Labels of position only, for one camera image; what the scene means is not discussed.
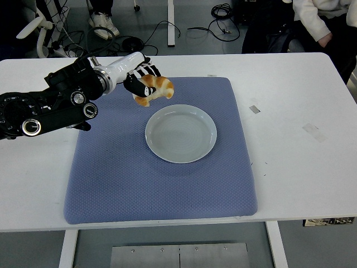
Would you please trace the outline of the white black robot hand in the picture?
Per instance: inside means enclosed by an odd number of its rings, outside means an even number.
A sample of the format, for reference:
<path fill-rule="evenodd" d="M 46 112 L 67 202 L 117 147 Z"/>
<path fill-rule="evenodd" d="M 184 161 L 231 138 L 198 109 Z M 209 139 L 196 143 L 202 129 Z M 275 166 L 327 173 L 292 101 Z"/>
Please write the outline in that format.
<path fill-rule="evenodd" d="M 158 86 L 146 86 L 139 79 L 146 74 L 161 76 L 156 66 L 152 64 L 151 59 L 141 52 L 125 56 L 105 66 L 103 71 L 108 76 L 108 85 L 104 94 L 111 93 L 117 84 L 123 83 L 127 91 L 142 98 L 152 95 L 158 89 Z"/>

